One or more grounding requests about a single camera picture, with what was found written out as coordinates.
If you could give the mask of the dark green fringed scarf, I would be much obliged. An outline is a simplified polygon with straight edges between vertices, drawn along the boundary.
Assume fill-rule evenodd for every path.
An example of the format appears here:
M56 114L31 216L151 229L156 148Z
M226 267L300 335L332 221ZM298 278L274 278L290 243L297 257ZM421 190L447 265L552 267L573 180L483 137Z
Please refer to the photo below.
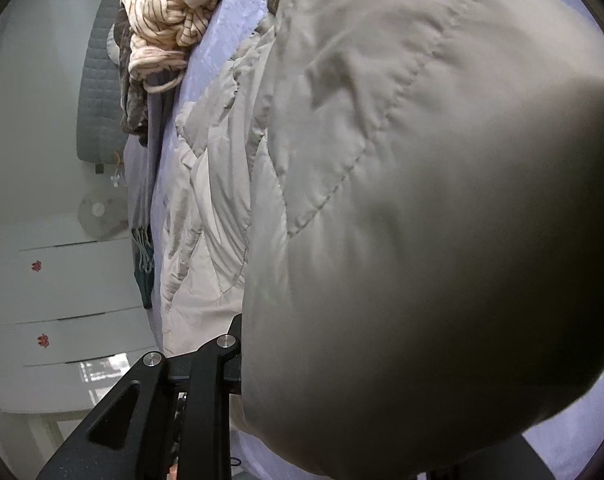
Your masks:
M152 308L154 285L154 247L150 226L132 229L134 278L137 284L142 307Z

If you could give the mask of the grey quilted headboard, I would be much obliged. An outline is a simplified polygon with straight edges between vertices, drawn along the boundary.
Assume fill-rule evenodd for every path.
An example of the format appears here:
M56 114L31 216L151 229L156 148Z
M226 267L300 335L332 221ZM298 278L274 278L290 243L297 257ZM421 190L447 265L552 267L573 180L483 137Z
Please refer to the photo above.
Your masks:
M120 0L101 0L86 49L76 117L76 155L89 164L113 165L127 134L121 130L120 75L107 37Z

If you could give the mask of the brown fuzzy garment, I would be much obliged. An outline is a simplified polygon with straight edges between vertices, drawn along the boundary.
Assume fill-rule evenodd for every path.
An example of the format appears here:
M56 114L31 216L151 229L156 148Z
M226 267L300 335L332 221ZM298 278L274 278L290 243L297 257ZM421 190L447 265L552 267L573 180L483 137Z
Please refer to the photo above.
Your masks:
M144 85L130 74L133 29L124 6L119 6L113 27L113 39L119 48L121 129L136 136L141 146L148 145L148 105Z

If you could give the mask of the round white pleated cushion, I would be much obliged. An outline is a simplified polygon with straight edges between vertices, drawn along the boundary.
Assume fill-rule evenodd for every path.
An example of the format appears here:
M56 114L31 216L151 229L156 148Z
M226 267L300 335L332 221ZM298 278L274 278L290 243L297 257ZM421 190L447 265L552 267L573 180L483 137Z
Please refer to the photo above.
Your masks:
M114 65L120 64L120 44L119 39L116 38L116 29L114 25L111 25L107 38L106 38L106 50L108 57Z

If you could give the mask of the white drawer cabinet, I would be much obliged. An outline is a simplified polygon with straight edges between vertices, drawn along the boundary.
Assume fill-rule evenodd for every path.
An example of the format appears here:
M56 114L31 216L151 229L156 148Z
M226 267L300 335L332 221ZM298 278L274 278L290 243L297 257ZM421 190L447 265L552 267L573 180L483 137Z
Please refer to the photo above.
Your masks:
M154 349L126 233L73 214L0 226L0 409L89 410Z

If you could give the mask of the white round fan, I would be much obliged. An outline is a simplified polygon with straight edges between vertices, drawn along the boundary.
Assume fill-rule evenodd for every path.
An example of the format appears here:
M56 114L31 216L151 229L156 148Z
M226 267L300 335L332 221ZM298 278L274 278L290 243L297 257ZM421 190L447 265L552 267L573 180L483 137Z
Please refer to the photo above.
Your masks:
M128 226L125 195L115 188L96 188L87 193L78 206L78 222L85 234L96 240L125 231Z

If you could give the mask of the cream striped garment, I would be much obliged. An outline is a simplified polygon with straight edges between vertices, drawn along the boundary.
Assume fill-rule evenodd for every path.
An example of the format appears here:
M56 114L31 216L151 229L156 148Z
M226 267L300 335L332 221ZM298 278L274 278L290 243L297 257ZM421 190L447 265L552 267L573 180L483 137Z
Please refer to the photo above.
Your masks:
M181 84L192 47L200 44L221 0L120 0L131 38L127 72L149 94Z

